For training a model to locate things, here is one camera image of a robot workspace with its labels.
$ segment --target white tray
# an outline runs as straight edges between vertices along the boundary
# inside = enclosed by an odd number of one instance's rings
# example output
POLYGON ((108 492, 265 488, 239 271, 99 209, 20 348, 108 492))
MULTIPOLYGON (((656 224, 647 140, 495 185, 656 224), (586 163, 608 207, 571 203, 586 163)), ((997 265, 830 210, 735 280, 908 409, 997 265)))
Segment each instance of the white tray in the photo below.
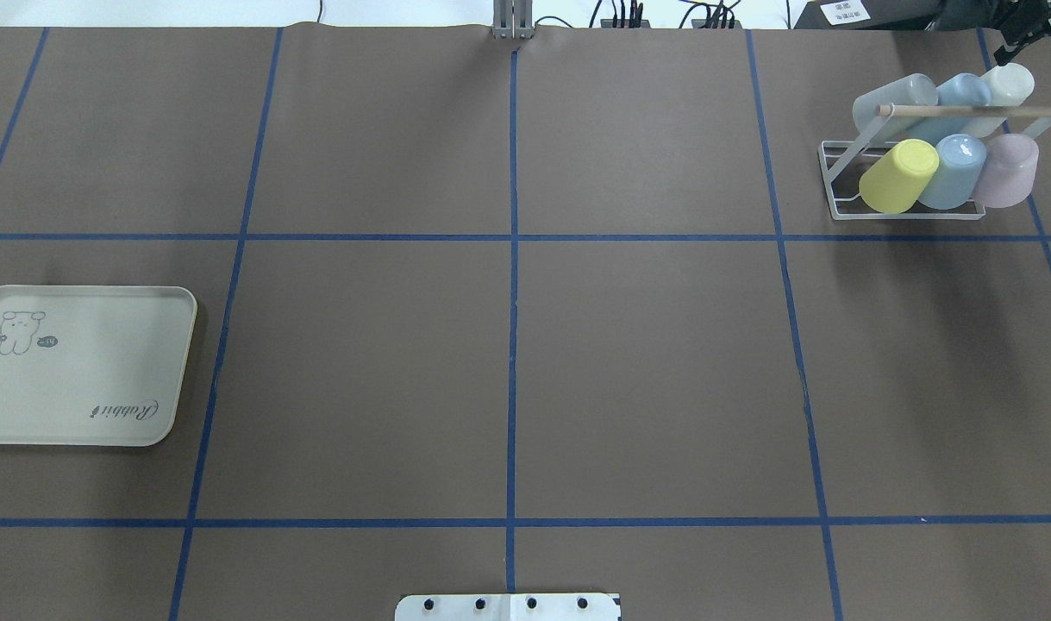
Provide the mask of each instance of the white tray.
POLYGON ((181 287, 0 287, 0 444, 161 440, 194 313, 181 287))

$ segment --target white label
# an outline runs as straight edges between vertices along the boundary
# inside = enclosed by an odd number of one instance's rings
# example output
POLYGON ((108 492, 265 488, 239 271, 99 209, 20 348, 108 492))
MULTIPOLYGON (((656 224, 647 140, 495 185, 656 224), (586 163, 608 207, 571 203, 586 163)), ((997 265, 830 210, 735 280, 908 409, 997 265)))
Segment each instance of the white label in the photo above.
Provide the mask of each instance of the white label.
POLYGON ((842 2, 821 4, 820 11, 824 12, 824 16, 828 18, 828 23, 832 25, 861 22, 869 19, 869 13, 863 6, 862 0, 843 0, 842 2))

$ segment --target cup rack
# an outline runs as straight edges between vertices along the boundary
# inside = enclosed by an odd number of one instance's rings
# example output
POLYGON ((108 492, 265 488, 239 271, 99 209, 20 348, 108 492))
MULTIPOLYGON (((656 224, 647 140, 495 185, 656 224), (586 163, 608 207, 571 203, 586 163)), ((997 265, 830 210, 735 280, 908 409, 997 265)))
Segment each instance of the cup rack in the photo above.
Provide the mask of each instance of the cup rack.
POLYGON ((820 144, 820 173, 828 194, 832 220, 982 220, 986 208, 967 201, 954 209, 931 209, 919 202, 904 213, 880 213, 869 208, 859 193, 859 180, 873 162, 897 142, 873 142, 872 138, 892 118, 1033 118, 1023 133, 1037 138, 1051 126, 1051 106, 899 106, 882 103, 877 116, 853 142, 824 141, 820 144))

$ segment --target horizontal blue line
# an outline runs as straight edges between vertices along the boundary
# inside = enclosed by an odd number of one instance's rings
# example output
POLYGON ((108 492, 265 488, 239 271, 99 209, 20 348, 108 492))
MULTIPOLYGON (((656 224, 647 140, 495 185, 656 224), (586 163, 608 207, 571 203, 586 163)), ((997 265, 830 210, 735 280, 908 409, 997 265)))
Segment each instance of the horizontal blue line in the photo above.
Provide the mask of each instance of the horizontal blue line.
MULTIPOLYGON (((183 527, 185 519, 0 517, 0 527, 183 527)), ((828 516, 832 526, 927 526, 932 523, 1051 523, 1051 514, 828 516)), ((218 518, 197 519, 194 527, 504 527, 504 518, 218 518)), ((519 517, 515 527, 729 527, 820 526, 805 517, 519 517)))
POLYGON ((0 517, 0 527, 184 527, 184 519, 0 517))
POLYGON ((398 519, 204 519, 195 527, 504 527, 504 518, 398 518, 398 519))
MULTIPOLYGON (((788 243, 1038 243, 1038 235, 785 234, 788 243)), ((248 233, 248 241, 374 241, 374 243, 510 243, 510 234, 248 233)), ((1051 235, 1045 237, 1051 243, 1051 235)), ((0 233, 12 241, 238 241, 238 233, 0 233)), ((538 234, 521 243, 772 243, 774 234, 538 234)))

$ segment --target pink cup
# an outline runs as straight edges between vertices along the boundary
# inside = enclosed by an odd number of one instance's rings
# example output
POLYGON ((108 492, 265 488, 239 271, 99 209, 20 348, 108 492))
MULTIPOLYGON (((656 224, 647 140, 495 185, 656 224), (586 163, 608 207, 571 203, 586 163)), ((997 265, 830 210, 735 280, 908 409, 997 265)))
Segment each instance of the pink cup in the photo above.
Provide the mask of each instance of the pink cup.
POLYGON ((989 157, 973 200, 992 209, 1011 207, 1026 200, 1038 168, 1038 145, 1023 133, 1002 133, 989 141, 989 157))

